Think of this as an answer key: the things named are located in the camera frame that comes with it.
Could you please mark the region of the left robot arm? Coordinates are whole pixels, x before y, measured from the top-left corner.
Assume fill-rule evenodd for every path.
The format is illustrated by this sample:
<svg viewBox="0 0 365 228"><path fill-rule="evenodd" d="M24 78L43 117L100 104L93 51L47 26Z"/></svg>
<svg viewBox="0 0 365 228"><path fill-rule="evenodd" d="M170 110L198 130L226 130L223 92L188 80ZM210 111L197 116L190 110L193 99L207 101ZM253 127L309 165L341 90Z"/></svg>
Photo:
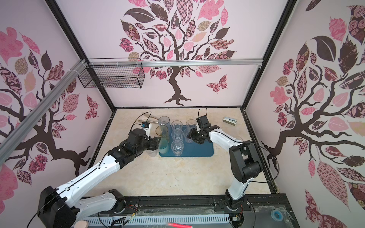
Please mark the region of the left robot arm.
<svg viewBox="0 0 365 228"><path fill-rule="evenodd" d="M73 180L57 187L48 186L40 194L37 216L47 228L70 228L75 222L103 211L121 213L125 197L116 189L102 195L84 195L108 176L118 172L144 151L155 151L160 137L151 138L150 131L136 128L119 146L109 150L103 159Z"/></svg>

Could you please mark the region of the teal dotted plastic cup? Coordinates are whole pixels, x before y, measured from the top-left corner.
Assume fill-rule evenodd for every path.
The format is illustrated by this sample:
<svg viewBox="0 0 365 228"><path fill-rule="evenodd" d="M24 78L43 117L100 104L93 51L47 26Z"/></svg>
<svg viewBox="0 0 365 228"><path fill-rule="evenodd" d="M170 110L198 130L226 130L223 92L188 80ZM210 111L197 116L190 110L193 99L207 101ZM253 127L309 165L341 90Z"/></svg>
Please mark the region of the teal dotted plastic cup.
<svg viewBox="0 0 365 228"><path fill-rule="evenodd" d="M160 154L166 154L169 152L169 142L166 139L161 139L158 151Z"/></svg>

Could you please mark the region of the clear faceted glass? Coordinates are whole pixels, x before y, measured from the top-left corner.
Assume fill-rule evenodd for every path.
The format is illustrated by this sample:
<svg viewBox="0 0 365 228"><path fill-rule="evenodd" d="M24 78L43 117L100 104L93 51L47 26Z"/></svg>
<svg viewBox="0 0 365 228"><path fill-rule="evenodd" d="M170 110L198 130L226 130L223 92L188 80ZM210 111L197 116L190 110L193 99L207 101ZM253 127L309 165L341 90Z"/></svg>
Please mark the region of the clear faceted glass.
<svg viewBox="0 0 365 228"><path fill-rule="evenodd" d="M183 123L180 121L180 120L175 120L171 123L171 128L172 128L172 131L174 130L182 130L182 125Z"/></svg>
<svg viewBox="0 0 365 228"><path fill-rule="evenodd" d="M171 150L175 156L181 156L184 150L183 141L180 139L174 140L171 143Z"/></svg>
<svg viewBox="0 0 365 228"><path fill-rule="evenodd" d="M175 141L175 140L180 140L182 141L183 140L183 131L181 129L175 129L172 131L171 133L171 137L172 139Z"/></svg>

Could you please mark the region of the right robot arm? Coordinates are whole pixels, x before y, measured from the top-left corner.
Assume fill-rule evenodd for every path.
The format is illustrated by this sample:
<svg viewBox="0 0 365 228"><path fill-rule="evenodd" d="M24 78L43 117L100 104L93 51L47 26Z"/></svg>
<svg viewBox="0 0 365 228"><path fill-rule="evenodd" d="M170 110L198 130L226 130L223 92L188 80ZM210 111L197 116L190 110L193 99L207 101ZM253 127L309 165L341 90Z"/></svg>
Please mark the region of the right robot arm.
<svg viewBox="0 0 365 228"><path fill-rule="evenodd" d="M207 116L197 119L198 129L189 131L187 137L197 144L208 141L219 145L229 153L231 170L234 175L231 186L226 190L225 201L229 209L235 210L244 202L249 184L262 172L259 153L251 141L240 141L211 125Z"/></svg>

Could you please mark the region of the yellow transparent cup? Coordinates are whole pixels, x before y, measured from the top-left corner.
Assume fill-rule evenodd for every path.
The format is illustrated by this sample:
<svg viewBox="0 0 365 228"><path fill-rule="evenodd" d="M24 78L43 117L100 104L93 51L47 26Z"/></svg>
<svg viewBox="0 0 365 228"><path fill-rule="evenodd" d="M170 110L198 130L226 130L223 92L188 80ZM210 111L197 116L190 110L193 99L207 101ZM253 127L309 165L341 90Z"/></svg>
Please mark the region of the yellow transparent cup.
<svg viewBox="0 0 365 228"><path fill-rule="evenodd" d="M169 128L166 125L160 125L156 128L158 137L169 141Z"/></svg>

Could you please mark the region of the tall frosted blue cup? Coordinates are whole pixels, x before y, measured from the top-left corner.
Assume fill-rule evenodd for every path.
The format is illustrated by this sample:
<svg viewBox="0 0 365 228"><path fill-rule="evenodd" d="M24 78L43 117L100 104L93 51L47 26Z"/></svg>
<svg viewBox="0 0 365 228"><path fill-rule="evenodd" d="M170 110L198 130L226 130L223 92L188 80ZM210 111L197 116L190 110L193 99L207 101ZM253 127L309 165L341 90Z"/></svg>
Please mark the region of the tall frosted blue cup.
<svg viewBox="0 0 365 228"><path fill-rule="evenodd" d="M171 128L170 118L168 116L161 116L160 118L158 118L158 124L159 125L164 125L169 129Z"/></svg>

